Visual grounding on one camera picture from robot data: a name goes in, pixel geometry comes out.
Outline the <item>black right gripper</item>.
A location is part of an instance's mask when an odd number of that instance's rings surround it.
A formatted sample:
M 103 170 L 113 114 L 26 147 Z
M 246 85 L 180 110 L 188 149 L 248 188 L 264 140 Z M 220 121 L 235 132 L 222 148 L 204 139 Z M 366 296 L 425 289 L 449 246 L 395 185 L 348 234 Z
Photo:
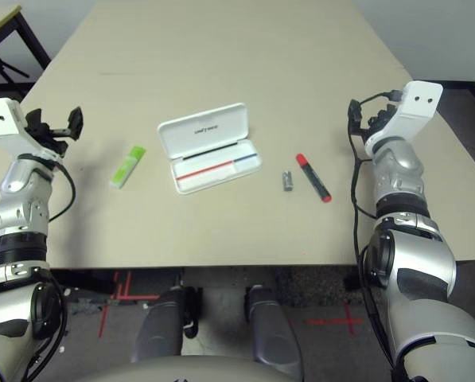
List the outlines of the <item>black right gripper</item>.
M 388 103 L 386 109 L 378 111 L 377 115 L 372 116 L 368 120 L 368 129 L 364 129 L 361 138 L 370 139 L 374 134 L 383 130 L 388 122 L 388 118 L 391 118 L 397 111 L 394 104 Z M 356 99 L 351 99 L 348 105 L 348 133 L 360 134 L 361 133 L 361 105 Z

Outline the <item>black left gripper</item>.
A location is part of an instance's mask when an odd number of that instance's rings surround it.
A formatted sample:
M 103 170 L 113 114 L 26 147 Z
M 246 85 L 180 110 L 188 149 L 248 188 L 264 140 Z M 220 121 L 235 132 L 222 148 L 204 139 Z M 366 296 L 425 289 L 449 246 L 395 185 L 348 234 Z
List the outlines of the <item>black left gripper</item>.
M 59 154 L 62 158 L 68 149 L 68 144 L 64 141 L 57 141 L 53 131 L 47 123 L 41 120 L 42 110 L 40 108 L 28 112 L 25 116 L 27 127 L 25 131 L 41 146 Z M 78 139 L 83 129 L 83 112 L 81 107 L 75 107 L 68 117 L 68 136 L 71 139 Z

